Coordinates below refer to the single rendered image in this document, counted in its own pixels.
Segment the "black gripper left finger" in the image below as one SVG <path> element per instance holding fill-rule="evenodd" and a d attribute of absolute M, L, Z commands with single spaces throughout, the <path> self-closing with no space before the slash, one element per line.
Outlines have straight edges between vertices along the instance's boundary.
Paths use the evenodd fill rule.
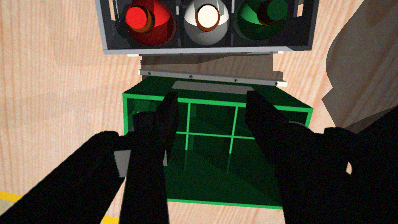
<path fill-rule="evenodd" d="M 170 224 L 164 167 L 179 124 L 178 94 L 132 116 L 126 135 L 93 135 L 0 216 L 0 224 L 100 224 L 125 180 L 118 224 Z M 102 174 L 101 174 L 102 173 Z"/>

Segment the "red bottle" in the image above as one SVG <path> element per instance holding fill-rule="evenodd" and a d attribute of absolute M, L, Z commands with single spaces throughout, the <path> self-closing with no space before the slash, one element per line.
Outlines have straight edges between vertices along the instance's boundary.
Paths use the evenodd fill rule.
<path fill-rule="evenodd" d="M 159 0 L 134 0 L 127 8 L 125 24 L 130 36 L 144 46 L 162 46 L 173 40 L 177 21 Z"/>

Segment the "green crate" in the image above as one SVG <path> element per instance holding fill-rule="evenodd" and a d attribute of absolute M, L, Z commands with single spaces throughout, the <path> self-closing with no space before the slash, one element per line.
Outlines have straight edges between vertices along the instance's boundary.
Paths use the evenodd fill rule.
<path fill-rule="evenodd" d="M 163 166 L 167 202 L 256 208 L 276 189 L 276 165 L 245 122 L 247 91 L 296 122 L 291 95 L 276 86 L 148 76 L 122 93 L 124 135 L 134 114 L 155 112 L 168 92 L 178 94 L 179 124 Z"/>

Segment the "dark grey plastic crate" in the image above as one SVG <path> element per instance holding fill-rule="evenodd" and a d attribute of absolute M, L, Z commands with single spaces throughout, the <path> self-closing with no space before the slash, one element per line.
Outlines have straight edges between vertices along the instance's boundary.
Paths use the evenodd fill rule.
<path fill-rule="evenodd" d="M 144 46 L 136 42 L 128 33 L 125 14 L 134 0 L 112 0 L 115 20 L 111 19 L 109 0 L 94 0 L 97 12 L 102 48 L 104 55 L 121 54 L 172 54 L 172 53 L 222 53 L 222 52 L 273 52 L 282 51 L 294 34 L 307 6 L 304 0 L 302 16 L 297 17 L 299 0 L 285 0 L 288 5 L 287 18 L 282 29 L 266 40 L 249 41 L 241 39 L 234 32 L 234 11 L 244 0 L 221 0 L 229 12 L 229 28 L 225 36 L 213 45 L 200 45 L 186 33 L 184 14 L 193 0 L 159 0 L 175 16 L 177 32 L 171 42 L 162 46 Z M 248 46 L 277 45 L 277 46 Z M 177 47 L 177 48 L 150 48 Z M 247 48 L 182 48 L 182 47 L 247 47 Z M 148 50 L 122 50 L 148 49 Z"/>

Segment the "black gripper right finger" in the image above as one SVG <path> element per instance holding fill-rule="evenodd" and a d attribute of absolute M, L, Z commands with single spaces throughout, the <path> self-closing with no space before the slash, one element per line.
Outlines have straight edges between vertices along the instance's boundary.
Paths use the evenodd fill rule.
<path fill-rule="evenodd" d="M 289 121 L 258 91 L 245 122 L 276 165 L 285 224 L 398 224 L 397 158 L 344 128 Z"/>

